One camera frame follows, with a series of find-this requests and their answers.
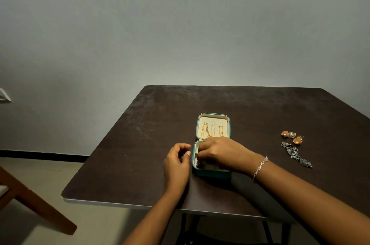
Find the floor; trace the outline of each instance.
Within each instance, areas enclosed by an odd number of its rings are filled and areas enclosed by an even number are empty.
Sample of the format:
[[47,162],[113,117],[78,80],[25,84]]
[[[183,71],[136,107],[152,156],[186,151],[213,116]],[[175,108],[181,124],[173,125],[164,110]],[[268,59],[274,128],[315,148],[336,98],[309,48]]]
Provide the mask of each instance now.
[[[0,158],[0,166],[53,205],[77,225],[74,235],[60,233],[53,225],[13,200],[0,212],[0,244],[7,245],[119,245],[146,214],[143,210],[78,205],[64,202],[61,192],[82,163]],[[176,212],[163,244],[174,244],[180,231]],[[280,241],[281,225],[270,223],[274,242]],[[260,221],[202,217],[200,233],[229,242],[266,242]],[[301,226],[294,225],[290,245],[318,244]]]

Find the wall switch plate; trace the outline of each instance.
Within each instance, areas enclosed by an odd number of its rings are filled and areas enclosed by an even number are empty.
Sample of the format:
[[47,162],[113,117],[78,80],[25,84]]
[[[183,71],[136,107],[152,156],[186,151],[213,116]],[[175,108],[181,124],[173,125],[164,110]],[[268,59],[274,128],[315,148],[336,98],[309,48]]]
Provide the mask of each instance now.
[[0,88],[0,103],[10,103],[11,101],[4,89]]

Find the silver brooch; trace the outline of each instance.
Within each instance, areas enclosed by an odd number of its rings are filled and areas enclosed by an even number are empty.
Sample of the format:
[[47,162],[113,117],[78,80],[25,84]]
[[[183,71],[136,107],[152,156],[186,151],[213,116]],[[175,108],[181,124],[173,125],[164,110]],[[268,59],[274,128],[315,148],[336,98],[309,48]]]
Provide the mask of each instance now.
[[296,148],[292,144],[287,144],[286,142],[281,142],[281,145],[286,149],[287,153],[290,155],[290,158],[294,158],[295,160],[299,161],[302,166],[312,168],[312,164],[308,162],[306,159],[303,159],[298,154],[298,148]]

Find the silver bracelet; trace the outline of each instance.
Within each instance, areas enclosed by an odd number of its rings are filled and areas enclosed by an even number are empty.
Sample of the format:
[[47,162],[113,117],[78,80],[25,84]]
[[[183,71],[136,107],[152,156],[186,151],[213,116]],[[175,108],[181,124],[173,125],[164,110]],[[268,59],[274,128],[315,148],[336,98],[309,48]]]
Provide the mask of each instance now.
[[265,164],[265,161],[269,161],[269,159],[267,158],[267,156],[266,156],[266,157],[265,157],[265,159],[261,162],[260,166],[257,168],[257,172],[255,172],[255,175],[253,176],[253,182],[254,182],[254,183],[256,183],[254,179],[256,178],[257,173],[258,173],[258,171],[259,171],[259,170],[261,170],[261,167],[262,167],[262,165],[263,165],[263,164]]

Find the black baseboard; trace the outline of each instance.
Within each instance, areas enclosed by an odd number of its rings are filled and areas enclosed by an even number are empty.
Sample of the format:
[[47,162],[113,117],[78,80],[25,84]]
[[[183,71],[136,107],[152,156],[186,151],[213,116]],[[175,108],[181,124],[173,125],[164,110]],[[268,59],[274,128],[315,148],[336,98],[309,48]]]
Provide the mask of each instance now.
[[28,158],[53,161],[85,162],[88,155],[51,154],[47,152],[0,150],[0,157]]

